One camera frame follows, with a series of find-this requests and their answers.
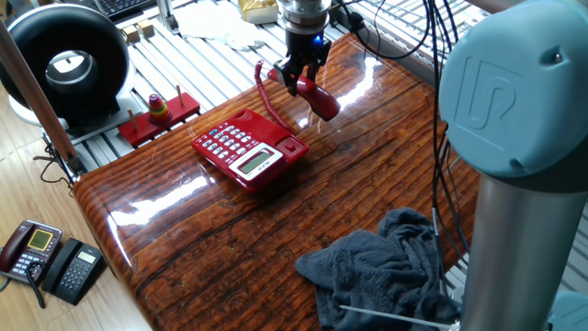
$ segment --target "black telephone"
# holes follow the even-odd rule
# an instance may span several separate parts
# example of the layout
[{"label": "black telephone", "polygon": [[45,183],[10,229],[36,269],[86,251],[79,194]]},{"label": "black telephone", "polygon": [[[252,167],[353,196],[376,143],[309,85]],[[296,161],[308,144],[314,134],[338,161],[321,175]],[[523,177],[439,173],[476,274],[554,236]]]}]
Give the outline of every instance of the black telephone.
[{"label": "black telephone", "polygon": [[41,288],[76,305],[105,265],[99,249],[70,238],[53,261]]},{"label": "black telephone", "polygon": [[71,304],[77,304],[92,286],[106,265],[99,249],[70,238],[55,256],[62,230],[25,220],[10,236],[0,253],[0,275],[8,281],[18,280],[30,284],[41,308],[45,302],[37,284],[47,269],[42,289]]}]

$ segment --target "gray cloth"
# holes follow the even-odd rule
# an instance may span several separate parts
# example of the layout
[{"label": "gray cloth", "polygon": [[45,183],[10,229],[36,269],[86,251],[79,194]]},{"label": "gray cloth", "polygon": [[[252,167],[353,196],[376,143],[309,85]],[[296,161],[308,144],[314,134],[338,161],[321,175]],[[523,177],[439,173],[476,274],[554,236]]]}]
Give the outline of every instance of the gray cloth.
[{"label": "gray cloth", "polygon": [[355,231],[300,257],[296,270],[316,285],[322,327],[421,331],[433,328],[349,312],[339,305],[451,324],[458,314],[439,291],[438,264],[431,223],[402,208],[380,221],[378,234]]}]

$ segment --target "small telephone screen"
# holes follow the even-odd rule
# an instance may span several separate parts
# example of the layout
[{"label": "small telephone screen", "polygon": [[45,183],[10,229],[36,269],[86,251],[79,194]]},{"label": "small telephone screen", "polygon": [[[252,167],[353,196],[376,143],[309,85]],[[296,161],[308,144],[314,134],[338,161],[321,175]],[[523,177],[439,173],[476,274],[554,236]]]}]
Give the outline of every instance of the small telephone screen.
[{"label": "small telephone screen", "polygon": [[94,260],[96,259],[95,257],[92,257],[91,255],[87,254],[86,252],[80,252],[80,254],[78,254],[77,256],[80,257],[82,260],[84,260],[87,263],[94,263]]},{"label": "small telephone screen", "polygon": [[47,244],[53,238],[53,234],[37,230],[33,237],[28,242],[29,247],[37,248],[38,250],[45,250],[47,248]]},{"label": "small telephone screen", "polygon": [[266,151],[262,151],[260,154],[258,154],[256,157],[254,157],[251,161],[249,161],[245,165],[243,165],[241,167],[241,171],[243,171],[244,174],[249,174],[253,169],[257,168],[257,166],[264,163],[264,161],[267,160],[269,158],[269,156],[271,156],[270,153],[268,153]]}]

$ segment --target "wooden table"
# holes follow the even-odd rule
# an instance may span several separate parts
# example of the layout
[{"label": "wooden table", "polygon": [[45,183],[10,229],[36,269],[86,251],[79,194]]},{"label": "wooden table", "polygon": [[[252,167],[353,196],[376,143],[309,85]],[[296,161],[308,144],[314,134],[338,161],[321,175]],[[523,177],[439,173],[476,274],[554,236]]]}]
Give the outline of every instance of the wooden table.
[{"label": "wooden table", "polygon": [[[376,231],[394,208],[431,214],[432,88],[396,63],[364,61],[349,35],[317,83],[342,106],[330,122],[265,82],[311,150],[259,194],[190,146],[243,108],[268,117],[255,88],[76,183],[96,241],[154,329],[320,329],[314,287],[296,258],[354,230]],[[453,174],[471,236],[478,175],[462,163]],[[446,204],[441,213],[453,234]],[[457,261],[447,242],[443,252],[447,266]]]}]

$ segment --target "black wire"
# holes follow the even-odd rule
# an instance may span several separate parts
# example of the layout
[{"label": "black wire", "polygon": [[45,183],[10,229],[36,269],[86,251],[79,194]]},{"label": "black wire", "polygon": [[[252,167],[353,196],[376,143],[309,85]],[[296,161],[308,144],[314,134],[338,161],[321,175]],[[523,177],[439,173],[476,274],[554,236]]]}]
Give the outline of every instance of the black wire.
[{"label": "black wire", "polygon": [[[342,0],[339,0],[341,6],[343,7],[345,14],[347,15],[347,19],[351,22],[351,12],[349,11],[349,9],[347,9],[347,6],[342,2]],[[401,60],[404,59],[406,57],[409,57],[411,55],[413,55],[413,53],[415,53],[419,48],[421,48],[421,46],[423,46],[424,42],[426,41],[427,37],[429,36],[429,30],[430,30],[430,26],[431,26],[431,16],[429,13],[429,5],[427,4],[427,0],[423,0],[423,5],[425,8],[425,12],[426,12],[426,27],[424,29],[424,35],[423,38],[419,41],[418,44],[416,44],[416,46],[414,46],[414,48],[412,48],[410,51],[407,51],[406,53],[404,53],[403,55],[400,56],[389,56],[386,54],[381,54],[379,52],[379,50],[375,51],[374,49],[372,49],[368,43],[366,43],[362,38],[361,35],[359,35],[359,28],[361,29],[367,29],[365,25],[361,26],[361,27],[351,27],[352,32],[354,32],[356,34],[357,39],[359,40],[359,42],[361,43],[362,46],[364,46],[368,51],[371,51],[372,53],[376,54],[378,57],[381,57],[383,59],[388,59],[388,60]],[[376,32],[378,33],[379,36],[379,45],[380,45],[380,41],[381,41],[381,36],[379,35],[379,29],[377,29],[377,23],[376,21],[374,21],[374,29],[376,29]]]},{"label": "black wire", "polygon": [[57,180],[45,179],[45,173],[47,172],[47,170],[49,169],[49,167],[53,163],[56,163],[57,165],[62,167],[62,163],[60,162],[61,159],[58,155],[55,154],[50,143],[45,147],[45,153],[49,154],[50,157],[45,157],[45,156],[33,157],[34,161],[37,161],[37,160],[49,161],[49,163],[45,166],[45,168],[43,168],[43,171],[40,173],[40,180],[42,180],[45,183],[49,183],[49,184],[55,184],[55,183],[59,183],[59,182],[63,181],[65,183],[65,185],[67,185],[67,188],[70,190],[70,192],[69,192],[70,197],[73,197],[72,191],[74,189],[74,186],[72,185],[71,180],[67,180],[67,178],[65,178],[65,177],[61,177]]},{"label": "black wire", "polygon": [[386,0],[382,0],[382,2],[379,4],[378,10],[376,10],[376,15],[374,15],[374,29],[376,30],[376,33],[378,34],[378,48],[376,50],[376,63],[378,62],[379,50],[382,45],[382,38],[379,35],[379,29],[378,29],[378,14],[379,14],[379,11],[382,9],[382,6],[384,6],[385,3],[386,3]]},{"label": "black wire", "polygon": [[0,285],[0,291],[4,291],[6,289],[6,287],[8,286],[8,284],[10,284],[10,278],[6,277],[6,280],[4,281],[4,283],[2,283],[2,285]]},{"label": "black wire", "polygon": [[438,203],[437,203],[437,185],[438,185],[438,181],[441,181],[441,187],[446,195],[447,198],[447,202],[449,205],[449,210],[451,212],[451,215],[453,217],[453,220],[456,224],[456,227],[458,229],[458,234],[459,237],[464,245],[464,247],[466,248],[466,251],[469,252],[469,245],[468,245],[468,240],[466,239],[466,236],[463,233],[463,229],[461,227],[461,223],[459,221],[459,216],[458,213],[455,210],[455,206],[453,205],[453,201],[451,199],[451,194],[449,192],[449,189],[447,188],[447,183],[445,181],[445,176],[443,174],[443,159],[440,159],[439,157],[439,153],[443,148],[443,141],[445,140],[445,132],[443,132],[443,139],[441,141],[441,143],[437,143],[437,134],[438,134],[438,128],[437,128],[437,123],[438,123],[438,114],[439,114],[439,85],[440,85],[440,81],[441,81],[441,71],[442,71],[442,66],[439,63],[439,59],[438,59],[438,48],[437,48],[437,35],[436,35],[436,26],[437,26],[437,20],[435,18],[435,14],[438,14],[438,8],[435,7],[435,1],[434,0],[429,0],[430,4],[429,4],[429,11],[430,14],[429,16],[433,18],[434,20],[434,24],[431,25],[431,33],[432,33],[432,39],[433,39],[433,63],[434,63],[434,74],[435,74],[435,105],[434,105],[434,115],[433,115],[433,150],[434,150],[434,159],[435,159],[435,164],[434,164],[434,173],[433,173],[433,208],[435,210],[439,210],[438,208]]},{"label": "black wire", "polygon": [[[370,37],[369,29],[366,29],[366,31],[367,31],[367,42],[369,42],[369,37]],[[368,48],[364,48],[364,63],[366,62],[367,56],[368,56]]]},{"label": "black wire", "polygon": [[445,34],[444,41],[443,41],[443,53],[445,53],[445,43],[447,43],[447,47],[449,48],[449,52],[453,51],[451,48],[451,39],[449,38],[449,33],[447,32],[447,27],[445,26],[445,22],[441,18],[441,14],[439,14],[439,8],[435,5],[435,12],[436,12],[436,24],[437,26],[441,26],[443,33]]},{"label": "black wire", "polygon": [[449,15],[449,22],[451,22],[451,29],[453,29],[453,36],[456,39],[456,43],[459,41],[458,35],[458,27],[456,26],[456,21],[453,19],[453,13],[451,12],[451,6],[449,6],[449,2],[447,0],[443,0],[443,4],[445,5],[445,10]]},{"label": "black wire", "polygon": [[455,180],[453,180],[453,176],[451,175],[451,164],[449,163],[449,158],[447,158],[447,174],[449,175],[449,181],[451,182],[451,186],[453,187],[453,193],[456,196],[456,205],[458,205],[458,213],[461,210],[461,207],[459,206],[459,193],[458,193],[458,186],[456,185]]},{"label": "black wire", "polygon": [[37,288],[37,284],[33,281],[32,276],[30,276],[30,270],[35,267],[40,267],[40,272],[45,269],[45,264],[42,262],[32,262],[25,268],[25,275],[27,275],[27,280],[30,286],[32,286],[35,295],[37,295],[37,300],[39,301],[39,306],[45,309],[45,301],[43,300],[43,296],[40,295],[39,288]]}]

